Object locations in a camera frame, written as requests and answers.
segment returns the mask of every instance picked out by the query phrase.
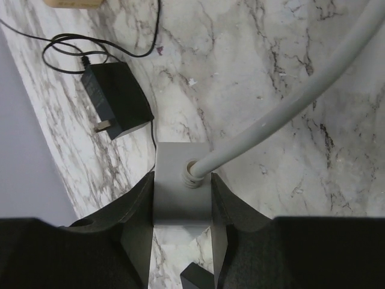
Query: gray floor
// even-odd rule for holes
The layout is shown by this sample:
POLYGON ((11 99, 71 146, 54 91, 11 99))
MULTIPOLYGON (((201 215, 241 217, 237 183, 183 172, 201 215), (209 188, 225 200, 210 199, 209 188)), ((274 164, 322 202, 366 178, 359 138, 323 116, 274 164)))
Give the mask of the gray floor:
POLYGON ((0 218, 76 220, 0 29, 0 218))

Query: white marble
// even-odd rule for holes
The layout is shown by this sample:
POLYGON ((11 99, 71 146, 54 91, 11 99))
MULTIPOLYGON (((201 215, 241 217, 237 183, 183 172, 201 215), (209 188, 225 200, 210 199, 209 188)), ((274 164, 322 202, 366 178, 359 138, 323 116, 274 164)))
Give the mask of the white marble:
MULTIPOLYGON (((319 69, 367 2, 163 0, 162 52, 124 57, 150 101, 158 140, 219 147, 319 69)), ((0 2, 0 17, 24 32, 86 34, 137 53, 152 39, 155 10, 155 0, 106 0, 89 11, 0 2)), ((113 142, 94 135, 97 117, 79 77, 45 67, 44 43, 4 32, 78 216, 128 191, 153 164, 150 128, 113 142)), ((384 216, 384 50, 383 26, 312 106, 218 170, 234 193, 269 217, 384 216)), ((49 59, 79 68, 62 55, 49 59)), ((161 231, 154 234, 151 288, 180 288, 179 273, 191 261, 212 270, 209 231, 183 245, 157 236, 161 231)))

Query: white tube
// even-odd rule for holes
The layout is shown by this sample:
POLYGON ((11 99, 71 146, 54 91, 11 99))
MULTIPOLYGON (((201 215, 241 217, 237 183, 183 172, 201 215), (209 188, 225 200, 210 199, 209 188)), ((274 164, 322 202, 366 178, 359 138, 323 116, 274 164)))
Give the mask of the white tube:
POLYGON ((341 76, 377 32, 384 18, 385 0, 371 0, 352 30, 320 71, 315 72, 301 87, 285 97, 254 125, 196 162, 190 168, 190 174, 198 178, 205 176, 258 145, 288 123, 341 76))

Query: power adapter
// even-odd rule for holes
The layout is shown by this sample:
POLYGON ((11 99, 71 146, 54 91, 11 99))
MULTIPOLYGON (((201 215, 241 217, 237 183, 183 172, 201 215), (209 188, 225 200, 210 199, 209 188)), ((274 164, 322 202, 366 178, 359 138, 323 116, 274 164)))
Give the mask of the power adapter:
POLYGON ((101 122, 95 132, 111 140, 144 127, 154 119, 149 102, 127 63, 85 63, 83 86, 101 122))

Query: metal prong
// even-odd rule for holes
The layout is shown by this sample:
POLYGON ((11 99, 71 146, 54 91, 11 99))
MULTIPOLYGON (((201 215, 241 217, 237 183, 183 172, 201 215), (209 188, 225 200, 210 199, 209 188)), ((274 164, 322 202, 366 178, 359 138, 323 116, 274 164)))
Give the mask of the metal prong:
POLYGON ((94 127, 94 132, 98 133, 101 131, 105 131, 106 129, 112 127, 112 121, 110 120, 104 120, 103 122, 99 122, 95 127, 94 127))

